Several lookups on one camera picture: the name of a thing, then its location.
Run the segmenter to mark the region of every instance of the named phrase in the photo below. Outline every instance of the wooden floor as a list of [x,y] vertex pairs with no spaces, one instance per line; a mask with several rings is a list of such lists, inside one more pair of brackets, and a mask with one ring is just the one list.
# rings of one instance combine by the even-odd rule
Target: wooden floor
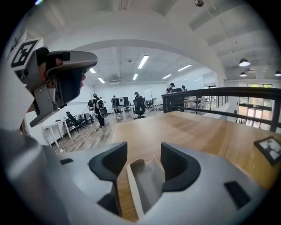
[[[163,112],[159,110],[150,112],[147,109],[145,112],[146,117],[160,114],[163,114]],[[77,131],[71,131],[71,138],[68,138],[66,135],[63,139],[58,141],[60,148],[63,148],[65,152],[73,152],[91,149],[99,145],[111,144],[115,126],[117,123],[124,123],[124,118],[122,114],[116,115],[116,119],[111,114],[108,116],[109,117],[104,120],[105,126],[103,128],[98,128],[99,124],[98,120],[96,120],[93,124],[89,124],[89,121],[89,125],[87,125],[86,129],[79,129],[79,133],[77,133]],[[126,112],[126,122],[132,121],[134,117],[135,115],[133,112]],[[54,145],[53,148],[56,153],[60,153],[60,149],[58,149],[56,145]]]

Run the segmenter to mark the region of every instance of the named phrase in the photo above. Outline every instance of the office chair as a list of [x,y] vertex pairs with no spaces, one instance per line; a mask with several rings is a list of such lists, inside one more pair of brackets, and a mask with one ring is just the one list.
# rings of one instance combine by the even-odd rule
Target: office chair
[[67,116],[71,121],[74,122],[74,126],[75,126],[75,128],[76,128],[76,130],[77,130],[78,133],[79,133],[78,129],[79,129],[80,127],[84,127],[84,128],[86,129],[86,126],[82,126],[82,123],[84,122],[83,119],[79,119],[79,120],[75,119],[74,116],[71,115],[70,112],[66,112],[66,116]]
[[[175,88],[173,89],[172,92],[180,92],[180,91],[183,91],[181,88]],[[171,99],[171,105],[174,105],[174,106],[184,106],[184,96],[176,96],[176,97],[173,97]],[[172,111],[182,111],[184,112],[184,109],[172,109]]]
[[146,108],[149,109],[153,104],[153,101],[147,101],[146,100]]
[[144,98],[133,100],[133,103],[135,105],[135,110],[133,112],[138,115],[137,117],[134,118],[134,120],[146,117],[146,116],[142,116],[145,112],[144,102],[145,102]]

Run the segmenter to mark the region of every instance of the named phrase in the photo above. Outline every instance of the table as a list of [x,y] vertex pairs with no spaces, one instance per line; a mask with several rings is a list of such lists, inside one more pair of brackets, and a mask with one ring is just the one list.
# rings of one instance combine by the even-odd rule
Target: table
[[[54,142],[56,143],[56,146],[59,148],[60,146],[58,145],[57,139],[54,137],[53,127],[59,125],[60,123],[64,123],[64,124],[65,124],[66,132],[68,133],[69,138],[71,138],[71,135],[70,135],[70,133],[69,133],[69,129],[68,129],[67,124],[66,124],[66,120],[60,120],[60,121],[55,122],[55,123],[53,123],[53,124],[51,124],[51,125],[44,126],[44,127],[42,127],[42,129],[43,129],[43,134],[45,135],[45,138],[46,138],[46,140],[47,140],[47,142],[48,142],[48,144],[49,144],[50,147],[52,147],[52,143],[50,143],[50,142],[48,141],[47,136],[46,136],[46,133],[45,133],[45,129],[50,129],[51,134],[52,134],[53,139],[54,139]],[[59,127],[58,127],[58,132],[60,133],[60,136],[61,136],[61,138],[63,139],[63,134],[61,133]]]
[[152,153],[160,162],[161,142],[224,157],[262,187],[270,189],[278,177],[281,162],[272,167],[253,144],[268,136],[281,141],[281,135],[274,132],[179,111],[116,124],[112,142],[128,142],[128,159],[117,179],[123,217],[137,220],[126,166],[137,159],[149,161]]
[[129,108],[129,107],[134,107],[134,105],[111,106],[111,110],[112,110],[112,113],[113,113],[113,115],[114,115],[114,118],[115,118],[114,109],[121,109],[121,113],[123,114],[124,121],[126,121],[125,109],[126,109],[126,108]]

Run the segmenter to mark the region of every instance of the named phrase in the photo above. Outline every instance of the security camera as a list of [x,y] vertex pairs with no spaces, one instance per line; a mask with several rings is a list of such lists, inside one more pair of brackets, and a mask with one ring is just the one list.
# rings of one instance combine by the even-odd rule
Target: security camera
[[195,0],[195,5],[197,7],[202,7],[204,5],[204,2],[202,0]]

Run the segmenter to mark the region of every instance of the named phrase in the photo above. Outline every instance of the fluorescent light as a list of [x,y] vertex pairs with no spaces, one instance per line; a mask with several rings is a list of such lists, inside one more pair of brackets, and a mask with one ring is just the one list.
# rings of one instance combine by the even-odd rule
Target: fluorescent light
[[91,68],[91,69],[90,69],[90,71],[91,71],[92,73],[96,73],[96,71],[94,71],[94,69],[93,69],[93,68]]
[[35,2],[35,5],[39,5],[41,2],[43,2],[43,0],[37,0],[37,1]]
[[103,79],[99,78],[100,82],[105,83]]
[[167,75],[167,76],[163,77],[162,79],[166,79],[166,78],[167,78],[167,77],[169,77],[169,76],[171,76],[171,74],[169,74],[169,75]]
[[183,69],[188,68],[188,67],[190,67],[190,66],[192,66],[192,65],[191,65],[191,64],[189,64],[189,65],[187,65],[187,66],[185,66],[185,67],[183,67],[183,68],[179,69],[179,70],[178,70],[178,72],[179,72],[179,71],[182,71]]
[[135,80],[137,78],[137,74],[135,74],[134,76],[133,76],[133,80]]
[[145,55],[145,56],[142,58],[138,69],[141,69],[141,68],[144,66],[144,64],[145,64],[145,62],[147,61],[147,59],[148,59],[148,55]]

